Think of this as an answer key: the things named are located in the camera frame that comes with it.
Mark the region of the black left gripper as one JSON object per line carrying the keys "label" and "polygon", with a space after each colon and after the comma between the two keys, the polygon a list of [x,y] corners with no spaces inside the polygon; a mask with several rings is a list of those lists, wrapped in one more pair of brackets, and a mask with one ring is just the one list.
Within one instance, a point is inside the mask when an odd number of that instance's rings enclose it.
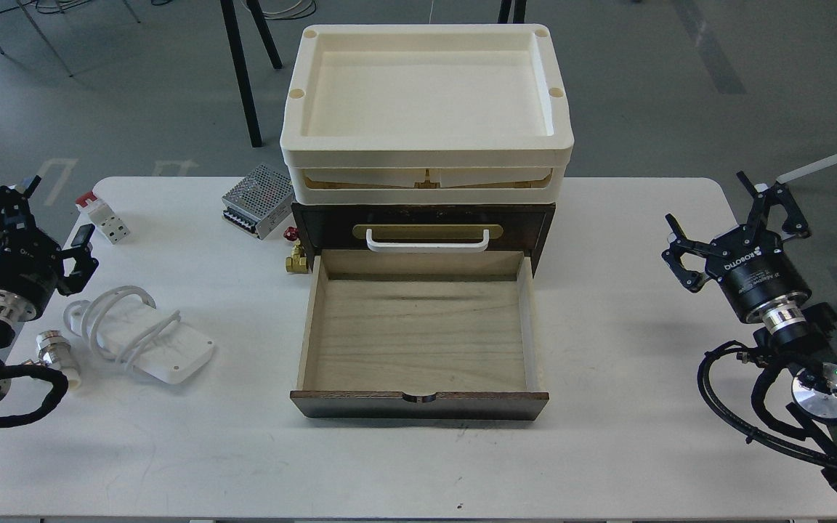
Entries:
{"label": "black left gripper", "polygon": [[[99,266],[90,245],[95,225],[80,226],[70,248],[62,251],[50,236],[37,230],[28,200],[41,181],[30,177],[13,186],[0,186],[0,291],[30,304],[47,304],[56,286],[63,296],[80,293]],[[74,260],[69,275],[61,277],[60,259]]]}

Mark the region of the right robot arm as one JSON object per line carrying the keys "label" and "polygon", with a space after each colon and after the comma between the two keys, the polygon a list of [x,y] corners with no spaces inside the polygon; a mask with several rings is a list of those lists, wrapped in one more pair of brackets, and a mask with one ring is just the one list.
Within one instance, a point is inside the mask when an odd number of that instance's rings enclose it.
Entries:
{"label": "right robot arm", "polygon": [[[828,344],[837,314],[826,302],[806,305],[811,289],[784,251],[788,240],[811,231],[784,183],[753,185],[743,172],[738,179],[753,206],[747,221],[725,234],[694,241],[666,216],[671,236],[662,259],[678,281],[693,293],[717,282],[738,320],[760,325],[753,347],[728,341],[706,353],[697,387],[708,407],[748,442],[820,466],[837,492],[837,444],[822,430],[837,426],[837,357]],[[730,354],[760,368],[751,407],[761,428],[733,413],[712,387],[712,365]]]}

